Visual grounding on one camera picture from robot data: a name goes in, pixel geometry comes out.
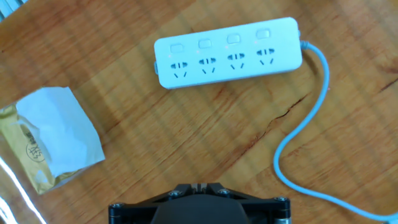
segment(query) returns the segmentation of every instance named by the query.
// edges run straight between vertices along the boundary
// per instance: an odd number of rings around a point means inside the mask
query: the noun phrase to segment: gold packaging
[[[0,110],[0,137],[21,163],[23,170],[38,194],[66,182],[75,172],[53,177],[45,158],[27,126],[20,124],[16,105]]]

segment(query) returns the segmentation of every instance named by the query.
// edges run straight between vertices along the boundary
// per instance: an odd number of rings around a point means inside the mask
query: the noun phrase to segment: power switch
[[[241,37],[238,34],[231,34],[227,37],[226,41],[229,44],[237,44],[241,41]]]
[[[258,39],[265,39],[270,36],[270,33],[269,33],[269,30],[267,30],[267,29],[259,30],[259,31],[257,31],[256,36]]]
[[[199,41],[199,48],[204,49],[209,47],[211,47],[211,41],[209,39]]]
[[[170,51],[172,53],[179,53],[184,51],[184,46],[182,44],[175,44],[170,46]]]

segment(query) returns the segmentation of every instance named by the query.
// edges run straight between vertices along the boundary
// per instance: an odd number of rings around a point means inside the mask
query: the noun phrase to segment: power strip
[[[155,71],[167,89],[289,72],[302,64],[291,17],[161,38]]]

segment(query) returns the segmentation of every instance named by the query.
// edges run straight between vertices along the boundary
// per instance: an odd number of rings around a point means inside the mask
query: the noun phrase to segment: black mechanical part
[[[109,206],[109,224],[291,224],[290,200],[261,199],[214,184],[179,184],[137,204]]]

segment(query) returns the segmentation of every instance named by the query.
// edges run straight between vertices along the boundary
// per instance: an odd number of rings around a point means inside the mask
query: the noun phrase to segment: wood grain
[[[323,50],[330,91],[286,148],[281,167],[304,187],[369,212],[398,211],[398,1],[29,0],[0,23],[0,108],[41,86],[69,86],[106,160],[38,196],[3,152],[48,223],[107,223],[111,202],[135,203],[180,183],[221,182],[292,199],[294,223],[377,223],[298,194],[272,169],[280,141],[322,82],[312,53],[283,75],[165,90],[153,71],[160,37],[294,17]],[[38,223],[1,171],[0,195]]]

